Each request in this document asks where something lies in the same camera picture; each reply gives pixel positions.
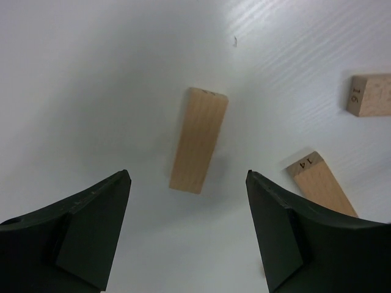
printed number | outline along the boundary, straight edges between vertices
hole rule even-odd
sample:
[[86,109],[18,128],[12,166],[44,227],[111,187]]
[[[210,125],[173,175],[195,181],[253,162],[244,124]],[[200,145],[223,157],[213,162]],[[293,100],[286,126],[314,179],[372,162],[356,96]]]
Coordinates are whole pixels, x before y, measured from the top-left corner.
[[202,90],[204,93],[211,93],[212,95],[216,96],[214,92],[208,92],[207,90]]
[[[308,158],[307,159],[308,163],[312,164],[312,161]],[[305,162],[304,163],[300,163],[300,167],[302,167],[304,169],[305,167]]]

white surface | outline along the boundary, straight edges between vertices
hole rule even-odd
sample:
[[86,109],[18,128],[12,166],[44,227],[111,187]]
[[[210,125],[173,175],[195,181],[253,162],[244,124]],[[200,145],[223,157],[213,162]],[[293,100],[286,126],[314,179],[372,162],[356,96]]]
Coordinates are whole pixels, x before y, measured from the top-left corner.
[[[0,220],[126,168],[108,292],[267,292],[248,169],[297,192],[283,170],[317,150],[362,218],[391,221],[391,117],[343,110],[352,73],[391,72],[390,12],[388,0],[2,1]],[[168,189],[190,86],[230,99],[202,197]]]

light wood block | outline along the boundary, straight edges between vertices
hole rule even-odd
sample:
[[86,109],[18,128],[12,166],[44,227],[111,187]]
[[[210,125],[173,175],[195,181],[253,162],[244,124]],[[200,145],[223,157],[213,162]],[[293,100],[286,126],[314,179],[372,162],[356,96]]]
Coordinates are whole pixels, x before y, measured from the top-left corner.
[[391,115],[391,74],[353,76],[348,111],[359,117]]
[[170,188],[201,193],[227,105],[224,95],[190,89]]
[[333,211],[357,217],[330,168],[316,151],[290,165],[287,170],[308,200]]

wooden block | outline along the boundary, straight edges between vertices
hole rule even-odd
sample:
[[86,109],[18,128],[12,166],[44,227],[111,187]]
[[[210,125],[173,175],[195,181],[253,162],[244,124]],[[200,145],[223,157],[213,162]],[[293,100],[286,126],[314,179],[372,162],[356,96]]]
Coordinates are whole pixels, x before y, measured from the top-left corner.
[[290,165],[287,170],[308,200],[333,211],[357,217],[330,168],[316,151]]
[[391,74],[353,76],[348,111],[359,117],[391,115]]
[[227,105],[224,95],[190,89],[170,188],[201,193]]

wood grain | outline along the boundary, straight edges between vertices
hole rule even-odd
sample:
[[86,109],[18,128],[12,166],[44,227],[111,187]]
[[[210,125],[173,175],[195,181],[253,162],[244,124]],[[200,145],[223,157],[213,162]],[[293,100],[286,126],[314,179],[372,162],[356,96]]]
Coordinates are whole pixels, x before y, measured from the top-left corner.
[[308,200],[333,211],[357,217],[330,168],[316,151],[290,165],[287,171]]
[[227,105],[224,95],[190,89],[170,188],[201,193]]
[[391,74],[353,76],[347,110],[358,117],[391,115]]

